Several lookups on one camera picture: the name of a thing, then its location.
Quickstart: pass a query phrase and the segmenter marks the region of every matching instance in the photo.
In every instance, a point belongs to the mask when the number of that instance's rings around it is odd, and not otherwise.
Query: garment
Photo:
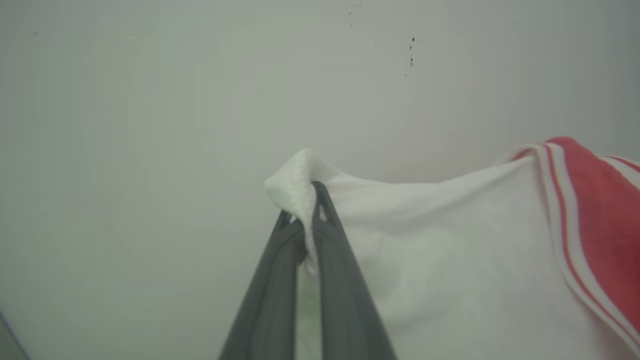
[[[305,226],[298,354],[320,358],[315,192],[325,184],[399,359],[640,356],[640,167],[570,138],[437,184],[349,176],[312,151],[265,182]]]

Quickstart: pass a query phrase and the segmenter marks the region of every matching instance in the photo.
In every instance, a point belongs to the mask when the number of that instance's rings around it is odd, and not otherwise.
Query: red fabric
[[[591,272],[640,331],[640,190],[571,138],[563,147],[578,203],[580,240]]]

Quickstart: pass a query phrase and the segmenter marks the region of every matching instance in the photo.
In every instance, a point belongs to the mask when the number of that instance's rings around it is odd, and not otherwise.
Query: plain background
[[[0,310],[32,360],[215,359],[290,155],[389,182],[559,135],[640,159],[638,19],[636,0],[0,0]]]

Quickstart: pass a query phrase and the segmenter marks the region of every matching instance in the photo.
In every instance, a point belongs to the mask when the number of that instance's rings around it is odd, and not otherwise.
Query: white fabric
[[[310,182],[325,184],[399,359],[632,359],[563,280],[538,167],[527,157],[438,184],[386,184],[303,150],[265,186],[303,222],[313,278]],[[299,297],[299,359],[320,359],[317,292]]]

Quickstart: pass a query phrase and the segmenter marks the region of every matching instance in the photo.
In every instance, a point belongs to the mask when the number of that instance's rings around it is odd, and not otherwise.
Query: striped trim
[[[584,255],[578,203],[564,162],[563,148],[554,143],[522,147],[511,153],[511,161],[531,152],[535,152],[542,170],[554,252],[566,282],[640,357],[640,335],[600,287]]]

